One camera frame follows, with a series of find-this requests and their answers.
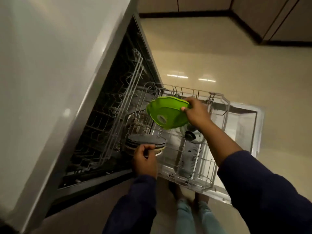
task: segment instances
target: stack of plates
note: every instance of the stack of plates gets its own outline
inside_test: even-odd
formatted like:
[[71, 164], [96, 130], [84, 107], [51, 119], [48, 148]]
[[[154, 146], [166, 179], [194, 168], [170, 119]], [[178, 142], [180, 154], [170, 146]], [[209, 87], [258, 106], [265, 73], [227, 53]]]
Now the stack of plates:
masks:
[[129, 135], [125, 142], [125, 152], [131, 156], [134, 155], [135, 149], [141, 144], [154, 144], [156, 155], [160, 155], [162, 150], [166, 147], [167, 140], [157, 135], [146, 135], [146, 134], [134, 134]]

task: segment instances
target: jeans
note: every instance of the jeans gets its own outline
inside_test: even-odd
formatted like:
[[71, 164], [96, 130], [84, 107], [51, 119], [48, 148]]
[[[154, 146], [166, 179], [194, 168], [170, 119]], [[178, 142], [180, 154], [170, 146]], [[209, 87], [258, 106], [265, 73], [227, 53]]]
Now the jeans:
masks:
[[[198, 206], [199, 218], [205, 234], [226, 234], [206, 202], [200, 201]], [[179, 199], [177, 202], [176, 234], [196, 234], [192, 209], [186, 199]]]

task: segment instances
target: green plate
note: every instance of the green plate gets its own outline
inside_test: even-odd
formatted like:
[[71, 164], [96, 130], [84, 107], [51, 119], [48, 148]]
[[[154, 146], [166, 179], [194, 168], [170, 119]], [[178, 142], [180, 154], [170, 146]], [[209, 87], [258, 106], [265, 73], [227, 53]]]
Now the green plate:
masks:
[[159, 126], [165, 130], [178, 128], [188, 123], [186, 114], [181, 107], [190, 108], [187, 101], [175, 97], [158, 97], [146, 107], [146, 112]]

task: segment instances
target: dark blue sleeve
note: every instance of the dark blue sleeve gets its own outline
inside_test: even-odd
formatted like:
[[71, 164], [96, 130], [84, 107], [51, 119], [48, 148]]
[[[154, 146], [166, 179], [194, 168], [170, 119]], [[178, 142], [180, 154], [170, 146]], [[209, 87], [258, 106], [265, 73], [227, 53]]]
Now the dark blue sleeve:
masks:
[[218, 176], [253, 233], [312, 233], [312, 203], [247, 151], [228, 156]]
[[156, 216], [156, 179], [140, 175], [111, 212], [103, 234], [150, 233]]

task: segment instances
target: floor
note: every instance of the floor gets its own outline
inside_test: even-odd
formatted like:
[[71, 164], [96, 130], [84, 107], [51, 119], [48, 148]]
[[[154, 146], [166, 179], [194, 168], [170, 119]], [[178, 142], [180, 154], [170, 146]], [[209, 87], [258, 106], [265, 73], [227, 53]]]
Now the floor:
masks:
[[[231, 102], [263, 107], [258, 159], [312, 200], [312, 48], [256, 45], [227, 17], [143, 19], [142, 26], [163, 83], [219, 92]], [[48, 217], [33, 234], [100, 233], [130, 185], [123, 182]], [[229, 234], [249, 233], [234, 208], [212, 199], [209, 206]], [[167, 181], [159, 178], [151, 233], [174, 233], [175, 215]]]

